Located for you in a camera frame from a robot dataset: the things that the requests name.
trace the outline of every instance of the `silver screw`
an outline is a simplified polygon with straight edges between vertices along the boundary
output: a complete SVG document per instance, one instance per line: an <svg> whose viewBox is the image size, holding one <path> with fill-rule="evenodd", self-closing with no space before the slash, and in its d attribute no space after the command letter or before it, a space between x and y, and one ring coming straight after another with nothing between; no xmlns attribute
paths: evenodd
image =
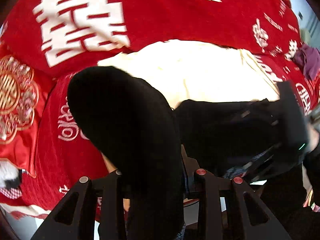
<svg viewBox="0 0 320 240"><path fill-rule="evenodd" d="M79 179L80 183L86 183L86 182L88 182L88 180L89 180L89 178L86 177L86 176L83 176L83 177L81 177L81 178Z"/></svg>

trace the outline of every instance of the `white garment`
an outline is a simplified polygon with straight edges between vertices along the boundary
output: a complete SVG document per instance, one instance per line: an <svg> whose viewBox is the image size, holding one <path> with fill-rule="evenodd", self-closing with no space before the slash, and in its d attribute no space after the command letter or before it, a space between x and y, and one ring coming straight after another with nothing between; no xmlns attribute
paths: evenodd
<svg viewBox="0 0 320 240"><path fill-rule="evenodd" d="M186 99L237 102L279 99L277 86L255 57L244 49L225 49L199 42L171 40L139 52L120 53L98 62L146 80L172 108Z"/></svg>

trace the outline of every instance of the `pink checkered cloth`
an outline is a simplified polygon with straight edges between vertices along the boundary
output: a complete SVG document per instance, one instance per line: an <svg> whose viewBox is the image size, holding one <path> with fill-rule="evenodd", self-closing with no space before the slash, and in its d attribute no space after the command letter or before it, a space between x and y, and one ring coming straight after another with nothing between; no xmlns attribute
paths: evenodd
<svg viewBox="0 0 320 240"><path fill-rule="evenodd" d="M22 192L18 188L12 188L10 190L7 190L6 188L0 188L0 192L10 199L17 199L22 196Z"/></svg>

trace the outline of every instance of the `purple cloth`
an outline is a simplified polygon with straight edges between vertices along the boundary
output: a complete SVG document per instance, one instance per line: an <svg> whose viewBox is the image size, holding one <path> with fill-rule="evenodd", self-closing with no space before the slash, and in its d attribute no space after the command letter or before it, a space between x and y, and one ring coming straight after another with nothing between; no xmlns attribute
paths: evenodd
<svg viewBox="0 0 320 240"><path fill-rule="evenodd" d="M316 79L320 69L320 54L317 48L303 44L296 52L293 61L303 68L303 75L306 78L310 80Z"/></svg>

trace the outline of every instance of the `red bedding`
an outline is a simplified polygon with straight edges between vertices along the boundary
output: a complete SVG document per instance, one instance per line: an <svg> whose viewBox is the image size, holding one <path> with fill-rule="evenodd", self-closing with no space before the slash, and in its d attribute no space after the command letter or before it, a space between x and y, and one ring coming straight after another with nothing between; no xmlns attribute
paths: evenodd
<svg viewBox="0 0 320 240"><path fill-rule="evenodd" d="M121 51L170 39L247 49L263 63L270 60L267 72L278 82L294 81L306 113L318 103L319 84L305 81L285 59L301 42L297 18L282 0L19 0L0 40L57 84L39 126L36 178L24 174L22 197L0 194L0 203L36 205L45 213L81 176L105 176L100 153L68 113L69 79Z"/></svg>

